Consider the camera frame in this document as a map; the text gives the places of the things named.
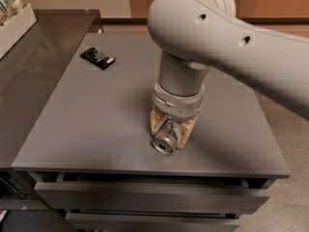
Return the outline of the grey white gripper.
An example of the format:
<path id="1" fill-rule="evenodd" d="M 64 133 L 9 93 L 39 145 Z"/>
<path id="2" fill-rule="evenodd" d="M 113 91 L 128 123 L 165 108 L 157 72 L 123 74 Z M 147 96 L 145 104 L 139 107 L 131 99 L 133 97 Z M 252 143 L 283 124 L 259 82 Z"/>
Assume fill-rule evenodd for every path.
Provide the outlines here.
<path id="1" fill-rule="evenodd" d="M 153 109 L 151 111 L 151 134 L 155 136 L 167 117 L 172 119 L 187 119 L 174 123 L 177 136 L 176 148 L 182 149 L 191 135 L 197 121 L 196 115 L 203 104 L 205 85 L 202 84 L 196 95 L 183 97 L 165 91 L 158 82 L 154 84 L 152 94 Z"/>

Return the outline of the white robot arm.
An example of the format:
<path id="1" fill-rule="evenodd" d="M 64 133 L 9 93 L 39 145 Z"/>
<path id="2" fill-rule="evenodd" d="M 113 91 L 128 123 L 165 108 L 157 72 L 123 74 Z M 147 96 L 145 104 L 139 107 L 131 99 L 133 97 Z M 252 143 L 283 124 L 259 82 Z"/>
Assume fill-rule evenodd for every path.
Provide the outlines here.
<path id="1" fill-rule="evenodd" d="M 211 68 L 307 117 L 309 39 L 238 19 L 234 0 L 154 0 L 147 25 L 161 49 L 151 112 L 153 145 L 160 153 L 186 144 Z"/>

